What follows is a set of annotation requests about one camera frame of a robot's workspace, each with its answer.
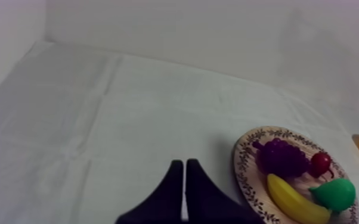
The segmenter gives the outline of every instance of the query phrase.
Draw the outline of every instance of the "wooden plate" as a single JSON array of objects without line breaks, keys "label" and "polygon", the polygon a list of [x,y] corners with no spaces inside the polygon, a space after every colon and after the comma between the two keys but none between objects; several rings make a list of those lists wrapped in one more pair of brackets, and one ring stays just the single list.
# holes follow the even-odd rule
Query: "wooden plate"
[{"label": "wooden plate", "polygon": [[[266,175],[261,173],[255,163],[257,149],[252,143],[258,140],[262,145],[266,142],[280,138],[289,144],[299,147],[310,159],[315,153],[325,152],[306,136],[293,132],[283,127],[264,126],[248,131],[236,143],[234,147],[234,168],[242,194],[247,199],[250,206],[262,217],[266,223],[272,224],[291,224],[297,223],[286,216],[268,195],[266,187]],[[331,164],[331,170],[335,178],[348,178],[341,166],[334,161]],[[327,172],[322,177],[314,179],[308,173],[303,174],[289,182],[298,192],[312,200],[309,187],[319,186],[331,180],[331,174]],[[358,224],[359,206],[356,200],[354,205],[348,210],[339,214],[332,214],[329,223],[336,224]]]}]

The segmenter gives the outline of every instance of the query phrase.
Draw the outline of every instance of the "grapes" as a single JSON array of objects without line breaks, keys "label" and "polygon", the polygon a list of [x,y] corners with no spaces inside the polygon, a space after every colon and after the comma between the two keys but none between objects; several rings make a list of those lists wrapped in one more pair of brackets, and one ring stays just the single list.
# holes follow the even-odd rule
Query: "grapes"
[{"label": "grapes", "polygon": [[253,147],[258,149],[260,167],[265,173],[273,173],[281,178],[297,178],[310,167],[310,161],[298,147],[274,138],[264,146],[255,141]]}]

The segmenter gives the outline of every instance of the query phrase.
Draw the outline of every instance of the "plastic fruit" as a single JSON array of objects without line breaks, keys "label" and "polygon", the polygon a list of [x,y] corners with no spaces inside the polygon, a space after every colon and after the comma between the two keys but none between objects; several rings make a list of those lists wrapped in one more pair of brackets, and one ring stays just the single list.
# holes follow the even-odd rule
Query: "plastic fruit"
[{"label": "plastic fruit", "polygon": [[327,171],[331,173],[331,178],[334,178],[334,173],[330,170],[331,157],[327,153],[316,153],[310,160],[310,175],[314,178],[319,178]]},{"label": "plastic fruit", "polygon": [[259,168],[264,173],[273,173],[281,178],[297,178],[309,170],[310,161],[298,147],[287,141],[274,138],[265,145],[255,141],[258,149]]},{"label": "plastic fruit", "polygon": [[282,178],[269,174],[268,191],[277,206],[290,218],[301,224],[325,224],[331,211],[307,200]]},{"label": "plastic fruit", "polygon": [[333,211],[344,211],[355,202],[355,186],[344,178],[332,180],[309,190],[320,204]]}]

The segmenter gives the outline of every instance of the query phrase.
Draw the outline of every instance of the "yellow object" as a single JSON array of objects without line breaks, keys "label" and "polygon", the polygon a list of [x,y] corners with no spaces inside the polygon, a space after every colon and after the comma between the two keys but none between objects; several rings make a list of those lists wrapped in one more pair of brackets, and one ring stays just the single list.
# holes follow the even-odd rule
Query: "yellow object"
[{"label": "yellow object", "polygon": [[331,211],[307,200],[280,177],[267,176],[268,191],[277,206],[290,218],[301,224],[326,224]]}]

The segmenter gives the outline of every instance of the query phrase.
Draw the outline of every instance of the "white tablecloth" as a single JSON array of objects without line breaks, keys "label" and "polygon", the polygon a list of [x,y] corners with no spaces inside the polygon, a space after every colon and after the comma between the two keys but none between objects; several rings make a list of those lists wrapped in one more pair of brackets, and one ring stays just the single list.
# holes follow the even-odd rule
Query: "white tablecloth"
[{"label": "white tablecloth", "polygon": [[[113,223],[157,187],[173,159],[199,159],[221,190],[243,200],[231,150],[265,125],[321,145],[359,199],[358,110],[177,64],[55,47],[24,60],[0,87],[0,223]],[[61,71],[78,76],[48,76]]]}]

